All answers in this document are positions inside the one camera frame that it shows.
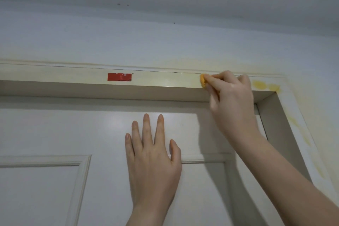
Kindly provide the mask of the white panelled door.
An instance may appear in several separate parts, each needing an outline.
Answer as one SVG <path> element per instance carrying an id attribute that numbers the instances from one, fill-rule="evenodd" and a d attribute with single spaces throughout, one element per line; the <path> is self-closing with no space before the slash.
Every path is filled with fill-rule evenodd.
<path id="1" fill-rule="evenodd" d="M 152 135 L 164 117 L 166 149 L 181 149 L 182 174 L 164 226 L 283 226 L 273 204 L 217 129 L 209 104 L 0 97 L 0 155 L 91 155 L 79 226 L 124 226 L 132 211 L 125 134 Z"/>

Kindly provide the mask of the red tape strip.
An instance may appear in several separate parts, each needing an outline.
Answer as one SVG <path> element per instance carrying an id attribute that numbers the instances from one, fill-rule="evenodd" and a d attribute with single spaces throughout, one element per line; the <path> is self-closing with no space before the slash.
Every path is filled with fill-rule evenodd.
<path id="1" fill-rule="evenodd" d="M 108 73 L 107 81 L 109 82 L 131 82 L 132 73 Z"/>

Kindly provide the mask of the person's right hand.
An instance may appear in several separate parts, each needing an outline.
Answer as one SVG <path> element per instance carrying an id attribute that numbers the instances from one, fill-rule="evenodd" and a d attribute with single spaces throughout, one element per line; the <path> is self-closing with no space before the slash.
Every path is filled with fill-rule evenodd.
<path id="1" fill-rule="evenodd" d="M 263 137 L 254 112 L 249 76 L 235 76 L 231 71 L 223 71 L 208 74 L 205 79 L 219 91 L 220 100 L 210 101 L 210 110 L 217 127 L 234 149 L 260 142 Z"/>

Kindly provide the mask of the person's left hand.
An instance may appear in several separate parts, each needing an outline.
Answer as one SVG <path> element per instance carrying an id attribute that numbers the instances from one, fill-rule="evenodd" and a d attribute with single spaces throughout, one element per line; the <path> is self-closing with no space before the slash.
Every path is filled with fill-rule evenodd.
<path id="1" fill-rule="evenodd" d="M 170 206 L 179 185 L 182 164 L 172 164 L 171 154 L 167 152 L 163 115 L 158 116 L 153 146 L 143 146 L 137 121 L 132 122 L 130 135 L 135 159 L 127 166 L 133 206 Z"/>

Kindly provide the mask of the person's right forearm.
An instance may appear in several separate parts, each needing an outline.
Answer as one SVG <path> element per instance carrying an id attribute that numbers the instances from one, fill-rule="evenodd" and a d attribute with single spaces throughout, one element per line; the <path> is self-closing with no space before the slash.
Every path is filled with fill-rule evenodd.
<path id="1" fill-rule="evenodd" d="M 339 207 L 293 167 L 258 131 L 225 132 L 287 226 L 339 226 Z"/>

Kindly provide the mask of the person's left forearm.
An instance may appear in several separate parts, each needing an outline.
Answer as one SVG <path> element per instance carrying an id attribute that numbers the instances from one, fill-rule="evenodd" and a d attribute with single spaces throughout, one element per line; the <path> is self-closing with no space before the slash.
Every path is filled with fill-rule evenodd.
<path id="1" fill-rule="evenodd" d="M 133 207 L 125 226 L 163 226 L 169 207 L 138 204 Z"/>

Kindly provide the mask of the yellow cleaning sponge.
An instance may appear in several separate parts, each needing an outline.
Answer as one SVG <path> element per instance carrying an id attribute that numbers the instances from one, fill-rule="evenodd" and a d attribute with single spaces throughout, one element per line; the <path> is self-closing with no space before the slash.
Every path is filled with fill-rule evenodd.
<path id="1" fill-rule="evenodd" d="M 205 73 L 203 73 L 203 74 L 200 74 L 200 84 L 201 84 L 201 87 L 203 88 L 203 89 L 205 89 L 204 87 L 205 87 L 205 83 L 208 83 L 208 81 L 205 79 L 205 76 L 206 76 L 207 74 L 205 74 Z"/>

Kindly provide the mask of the cream door frame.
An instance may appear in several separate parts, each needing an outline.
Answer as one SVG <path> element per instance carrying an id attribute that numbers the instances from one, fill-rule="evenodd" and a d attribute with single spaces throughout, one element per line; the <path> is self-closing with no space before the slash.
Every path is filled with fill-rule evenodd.
<path id="1" fill-rule="evenodd" d="M 108 73 L 132 73 L 131 82 L 109 82 Z M 206 102 L 209 96 L 200 85 L 200 72 L 126 70 L 94 64 L 43 63 L 0 58 L 0 95 Z M 335 190 L 316 144 L 307 128 L 296 98 L 281 76 L 249 76 L 255 103 L 267 137 L 272 125 L 273 98 L 282 106 L 292 134 L 313 184 L 339 206 Z"/>

